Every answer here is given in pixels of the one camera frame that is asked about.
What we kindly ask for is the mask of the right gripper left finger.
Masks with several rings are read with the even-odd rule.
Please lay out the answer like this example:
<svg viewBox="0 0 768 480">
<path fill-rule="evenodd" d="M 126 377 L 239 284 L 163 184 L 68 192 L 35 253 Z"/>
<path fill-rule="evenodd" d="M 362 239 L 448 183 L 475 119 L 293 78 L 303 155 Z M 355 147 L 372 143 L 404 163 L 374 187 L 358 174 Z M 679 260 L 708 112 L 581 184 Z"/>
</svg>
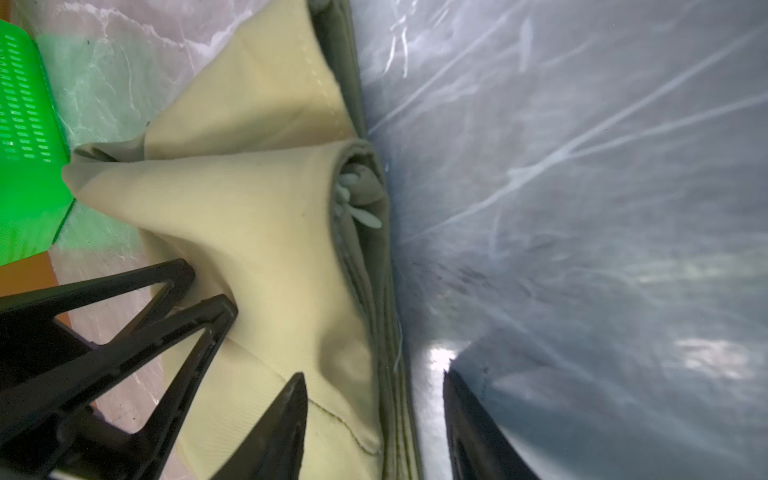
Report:
<svg viewBox="0 0 768 480">
<path fill-rule="evenodd" d="M 296 373 L 213 479 L 298 479 L 307 417 L 305 377 Z"/>
</svg>

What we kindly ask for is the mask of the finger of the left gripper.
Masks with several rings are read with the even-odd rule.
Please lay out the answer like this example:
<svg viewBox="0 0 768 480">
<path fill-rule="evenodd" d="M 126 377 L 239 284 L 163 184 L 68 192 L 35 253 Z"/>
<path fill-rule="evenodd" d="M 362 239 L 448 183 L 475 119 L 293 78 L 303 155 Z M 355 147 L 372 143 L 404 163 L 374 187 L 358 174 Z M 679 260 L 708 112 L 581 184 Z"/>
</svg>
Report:
<svg viewBox="0 0 768 480">
<path fill-rule="evenodd" d="M 166 316 L 189 291 L 195 273 L 183 259 L 107 277 L 5 296 L 1 299 L 3 360 L 72 360 L 96 345 L 61 324 L 56 316 L 141 288 L 163 288 L 123 331 Z"/>
<path fill-rule="evenodd" d="M 159 478 L 236 317 L 236 306 L 218 295 L 3 391 L 3 477 Z M 197 343 L 141 430 L 128 433 L 94 415 L 95 399 L 193 335 Z"/>
</svg>

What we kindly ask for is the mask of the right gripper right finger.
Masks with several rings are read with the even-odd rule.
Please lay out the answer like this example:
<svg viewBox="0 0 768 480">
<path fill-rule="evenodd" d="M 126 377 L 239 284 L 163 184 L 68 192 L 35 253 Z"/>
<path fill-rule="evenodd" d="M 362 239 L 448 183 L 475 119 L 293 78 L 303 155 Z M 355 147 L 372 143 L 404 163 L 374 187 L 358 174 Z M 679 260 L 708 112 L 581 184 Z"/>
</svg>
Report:
<svg viewBox="0 0 768 480">
<path fill-rule="evenodd" d="M 453 368 L 444 375 L 443 400 L 454 479 L 539 480 Z"/>
</svg>

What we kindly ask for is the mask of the olive green skirt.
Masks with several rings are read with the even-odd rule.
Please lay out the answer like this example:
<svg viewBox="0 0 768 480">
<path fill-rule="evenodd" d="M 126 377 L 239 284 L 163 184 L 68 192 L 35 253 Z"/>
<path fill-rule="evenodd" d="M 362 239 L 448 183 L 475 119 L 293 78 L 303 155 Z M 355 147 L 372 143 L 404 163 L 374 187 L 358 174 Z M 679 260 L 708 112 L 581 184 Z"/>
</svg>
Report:
<svg viewBox="0 0 768 480">
<path fill-rule="evenodd" d="M 233 327 L 177 440 L 212 476 L 302 373 L 304 479 L 421 475 L 397 319 L 390 199 L 367 140 L 350 6 L 272 1 L 138 138 L 74 150 L 74 197 L 182 258 L 186 305 Z"/>
</svg>

